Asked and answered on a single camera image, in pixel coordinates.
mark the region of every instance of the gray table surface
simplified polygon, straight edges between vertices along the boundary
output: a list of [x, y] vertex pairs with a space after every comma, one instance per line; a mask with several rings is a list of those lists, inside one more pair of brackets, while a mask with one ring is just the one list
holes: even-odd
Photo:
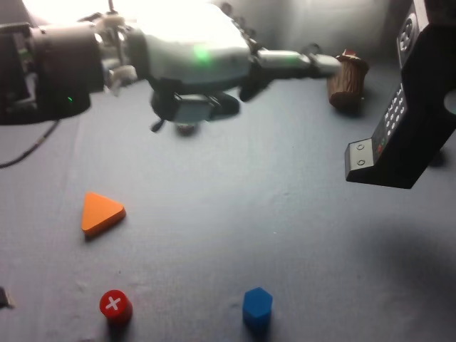
[[[398, 82], [373, 65], [359, 117], [324, 81], [275, 83], [239, 117], [191, 138], [155, 122], [147, 84], [98, 94], [36, 153], [0, 171], [2, 342], [250, 341], [245, 291], [274, 295], [269, 341], [454, 341], [456, 139], [412, 190], [348, 183], [347, 144], [371, 135]], [[49, 123], [0, 128], [0, 158]], [[84, 194], [125, 205], [91, 242]], [[134, 306], [110, 333], [98, 302]]]

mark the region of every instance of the red object on barrel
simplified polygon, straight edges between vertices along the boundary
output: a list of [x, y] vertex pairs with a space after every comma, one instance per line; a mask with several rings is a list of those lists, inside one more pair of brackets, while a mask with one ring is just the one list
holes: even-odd
[[133, 305], [121, 290], [110, 290], [100, 299], [100, 311], [109, 324], [123, 325], [133, 315]]

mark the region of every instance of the green led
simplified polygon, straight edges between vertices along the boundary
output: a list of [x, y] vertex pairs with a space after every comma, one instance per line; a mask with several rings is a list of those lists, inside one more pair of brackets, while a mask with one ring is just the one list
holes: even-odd
[[208, 65], [210, 63], [211, 55], [205, 46], [195, 45], [193, 51], [199, 64]]

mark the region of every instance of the blue hexagonal block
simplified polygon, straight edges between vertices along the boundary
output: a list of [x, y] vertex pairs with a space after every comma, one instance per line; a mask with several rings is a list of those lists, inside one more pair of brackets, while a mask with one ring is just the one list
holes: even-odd
[[253, 331], [265, 331], [271, 320], [272, 296], [261, 287], [250, 290], [244, 295], [242, 318]]

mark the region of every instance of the robotic arm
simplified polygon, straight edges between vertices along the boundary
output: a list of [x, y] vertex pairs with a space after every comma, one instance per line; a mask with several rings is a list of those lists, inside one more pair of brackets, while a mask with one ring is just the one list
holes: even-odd
[[91, 93], [146, 80], [165, 121], [230, 118], [276, 79], [327, 78], [340, 63], [321, 54], [268, 51], [212, 4], [167, 5], [128, 23], [112, 8], [69, 26], [0, 26], [0, 124], [77, 115]]

